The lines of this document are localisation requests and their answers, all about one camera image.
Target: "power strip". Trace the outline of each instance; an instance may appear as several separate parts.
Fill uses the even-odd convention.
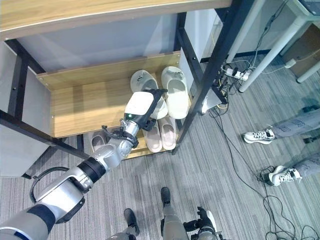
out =
[[[248,80],[248,77],[250,75],[250,73],[246,72],[246,73],[242,73],[240,71],[237,71],[236,74],[234,76],[232,76],[232,73],[234,72],[234,70],[232,68],[228,68],[226,70],[226,73],[225,75],[229,76],[229,77],[233,77],[233,78],[236,78],[236,79],[241,79],[243,81],[247,81]]]

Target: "shoelace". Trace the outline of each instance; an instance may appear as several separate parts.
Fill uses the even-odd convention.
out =
[[[265,139],[267,137],[267,134],[265,131],[257,131],[253,133],[253,137],[256,139]]]
[[[286,172],[284,175],[280,176],[279,179],[280,179],[280,183],[294,181],[294,179],[290,175],[290,172]]]

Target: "person's leg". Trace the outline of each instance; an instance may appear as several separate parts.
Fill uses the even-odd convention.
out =
[[[248,144],[270,144],[274,139],[304,134],[317,128],[320,128],[320,108],[276,124],[271,129],[246,132],[242,136]]]
[[[320,128],[320,108],[276,124],[272,127],[272,131],[279,139],[304,134],[318,128]]]
[[[303,178],[320,173],[320,152],[306,157],[295,164],[293,168],[296,169]]]
[[[270,185],[279,186],[284,182],[293,182],[317,173],[320,173],[320,152],[306,157],[292,168],[277,166],[274,172],[268,174],[268,178]]]
[[[164,219],[161,221],[161,235],[164,240],[189,240],[183,223],[178,218],[170,203],[169,188],[161,189]]]
[[[127,208],[124,210],[123,214],[128,227],[123,232],[118,232],[115,235],[108,237],[106,240],[136,240],[136,236],[139,235],[140,230],[135,213],[130,208]]]

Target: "wooden shelf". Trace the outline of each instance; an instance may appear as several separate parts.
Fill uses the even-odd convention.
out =
[[[1,40],[61,29],[181,13],[226,8],[232,0],[2,0]]]
[[[51,91],[51,135],[62,138],[116,127],[132,95],[130,78],[145,69],[158,81],[167,66],[178,66],[180,52],[38,74]]]

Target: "white panel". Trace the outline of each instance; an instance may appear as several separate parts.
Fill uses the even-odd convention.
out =
[[[16,56],[0,44],[0,108],[8,111]],[[50,92],[28,70],[22,120],[50,132]],[[19,177],[48,145],[0,125],[0,176]]]
[[[14,75],[16,56],[0,42],[0,109],[8,111],[12,77]]]
[[[20,43],[47,71],[172,52],[176,14],[26,36]]]
[[[51,134],[50,91],[29,69],[26,76],[22,121]]]
[[[217,13],[214,9],[190,11],[186,14],[185,31],[188,34],[195,55],[199,61],[203,57],[208,39],[211,37],[211,31],[216,17]],[[181,53],[179,67],[185,74],[187,88],[190,90],[194,78],[183,52]]]

